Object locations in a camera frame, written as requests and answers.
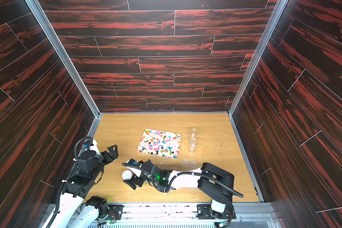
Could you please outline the white-lidded candy jar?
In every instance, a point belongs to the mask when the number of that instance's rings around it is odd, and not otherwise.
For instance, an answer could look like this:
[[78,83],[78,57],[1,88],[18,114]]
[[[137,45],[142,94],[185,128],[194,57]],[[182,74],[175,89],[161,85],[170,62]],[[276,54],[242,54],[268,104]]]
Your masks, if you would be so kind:
[[133,173],[132,173],[132,171],[130,171],[130,170],[126,170],[126,171],[124,171],[123,173],[122,173],[122,179],[125,181],[125,180],[131,180],[132,179],[132,177],[133,177]]

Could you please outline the clear plastic jar lid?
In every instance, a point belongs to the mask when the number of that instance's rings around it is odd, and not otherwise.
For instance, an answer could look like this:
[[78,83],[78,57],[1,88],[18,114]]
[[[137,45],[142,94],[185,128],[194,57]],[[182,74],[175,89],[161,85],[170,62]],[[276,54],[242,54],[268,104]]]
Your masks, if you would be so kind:
[[182,165],[182,167],[189,167],[190,161],[188,159],[182,159],[181,165]]

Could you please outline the clear candy jar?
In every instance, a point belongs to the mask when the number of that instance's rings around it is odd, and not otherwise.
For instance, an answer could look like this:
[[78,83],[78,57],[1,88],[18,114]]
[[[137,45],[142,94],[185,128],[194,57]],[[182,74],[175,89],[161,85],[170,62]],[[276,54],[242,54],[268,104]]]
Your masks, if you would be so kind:
[[190,148],[189,148],[189,153],[194,154],[196,152],[196,146],[198,144],[198,141],[196,138],[190,139]]
[[191,139],[192,139],[192,138],[196,138],[197,134],[198,134],[198,130],[197,130],[196,128],[192,128],[192,129],[190,130]]

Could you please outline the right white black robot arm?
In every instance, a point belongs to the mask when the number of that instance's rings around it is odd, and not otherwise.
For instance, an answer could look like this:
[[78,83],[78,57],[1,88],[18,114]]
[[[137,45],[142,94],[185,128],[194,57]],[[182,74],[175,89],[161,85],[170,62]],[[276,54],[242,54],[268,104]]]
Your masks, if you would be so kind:
[[148,182],[164,194],[181,188],[193,188],[208,195],[211,198],[209,205],[197,205],[198,219],[231,221],[236,218],[233,197],[244,197],[234,190],[234,175],[211,163],[205,162],[192,171],[162,170],[150,160],[136,162],[130,159],[122,166],[128,169],[122,175],[123,182],[133,190]]

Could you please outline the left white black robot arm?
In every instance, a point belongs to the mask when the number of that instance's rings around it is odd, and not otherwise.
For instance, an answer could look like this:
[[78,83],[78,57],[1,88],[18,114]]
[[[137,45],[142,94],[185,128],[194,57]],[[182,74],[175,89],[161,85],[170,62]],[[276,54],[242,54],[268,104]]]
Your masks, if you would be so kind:
[[98,184],[105,166],[119,157],[117,145],[100,152],[92,137],[83,137],[74,147],[74,166],[62,181],[56,195],[55,208],[44,223],[45,228],[65,228],[71,217],[85,200],[90,189]]

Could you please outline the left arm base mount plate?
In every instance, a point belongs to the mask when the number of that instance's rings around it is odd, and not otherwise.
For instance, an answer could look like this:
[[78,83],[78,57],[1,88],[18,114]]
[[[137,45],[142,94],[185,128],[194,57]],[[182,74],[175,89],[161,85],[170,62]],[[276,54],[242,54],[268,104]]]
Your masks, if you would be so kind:
[[123,214],[123,207],[121,204],[100,206],[97,220],[120,220]]

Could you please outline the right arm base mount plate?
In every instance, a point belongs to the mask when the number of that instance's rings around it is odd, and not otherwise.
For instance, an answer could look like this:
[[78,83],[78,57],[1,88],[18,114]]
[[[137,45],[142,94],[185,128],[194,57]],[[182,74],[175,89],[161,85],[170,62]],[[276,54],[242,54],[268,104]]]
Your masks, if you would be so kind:
[[198,219],[235,219],[236,214],[232,205],[226,205],[223,212],[213,211],[211,204],[198,204],[197,216]]

